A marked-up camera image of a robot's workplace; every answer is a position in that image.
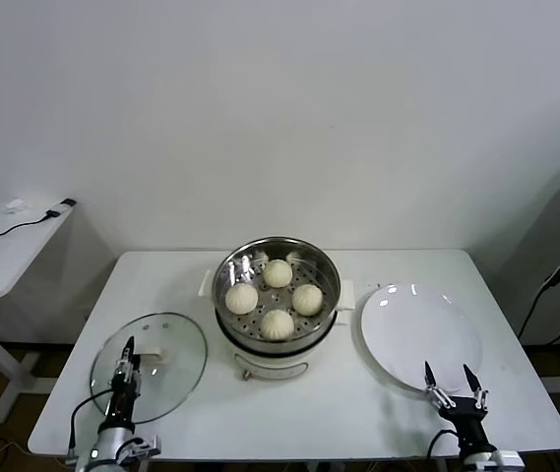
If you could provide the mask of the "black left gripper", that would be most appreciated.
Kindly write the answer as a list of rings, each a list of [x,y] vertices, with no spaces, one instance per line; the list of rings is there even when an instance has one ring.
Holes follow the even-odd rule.
[[[139,384],[134,380],[140,369],[140,355],[135,353],[135,337],[130,336],[123,349],[123,359],[116,364],[112,394],[106,409],[105,428],[134,428],[133,412],[139,397]]]

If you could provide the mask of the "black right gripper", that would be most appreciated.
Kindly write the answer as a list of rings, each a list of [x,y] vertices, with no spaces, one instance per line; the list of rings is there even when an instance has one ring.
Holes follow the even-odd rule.
[[[454,396],[437,385],[433,371],[427,361],[424,362],[425,393],[429,401],[439,409],[439,416],[455,427],[460,452],[493,452],[494,446],[489,442],[482,427],[482,420],[487,414],[487,395],[476,374],[467,364],[463,364],[471,397]]]

